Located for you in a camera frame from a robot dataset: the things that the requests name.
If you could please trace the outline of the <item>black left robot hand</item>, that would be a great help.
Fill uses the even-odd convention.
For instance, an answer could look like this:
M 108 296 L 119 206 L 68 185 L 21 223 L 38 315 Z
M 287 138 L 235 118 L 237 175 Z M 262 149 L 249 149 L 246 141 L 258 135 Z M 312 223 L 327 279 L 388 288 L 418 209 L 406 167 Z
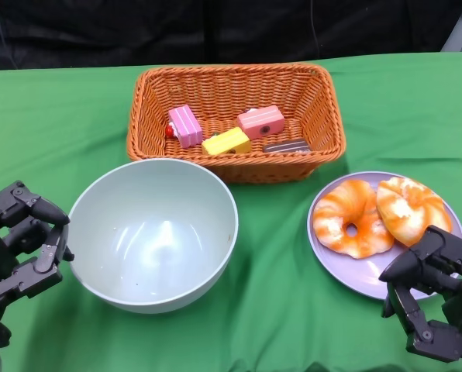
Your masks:
M 64 211 L 21 181 L 0 191 L 0 348 L 12 335 L 1 323 L 7 306 L 60 283 L 60 262 L 74 260 L 69 223 Z

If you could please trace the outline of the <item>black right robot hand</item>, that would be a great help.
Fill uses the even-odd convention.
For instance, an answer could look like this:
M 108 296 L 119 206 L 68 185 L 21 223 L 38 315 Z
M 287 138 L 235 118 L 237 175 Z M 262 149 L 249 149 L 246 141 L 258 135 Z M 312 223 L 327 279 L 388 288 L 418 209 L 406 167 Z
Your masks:
M 445 363 L 462 359 L 462 239 L 428 226 L 379 277 L 387 285 L 382 315 L 397 315 L 410 353 Z M 442 295 L 445 322 L 428 320 L 411 291 Z

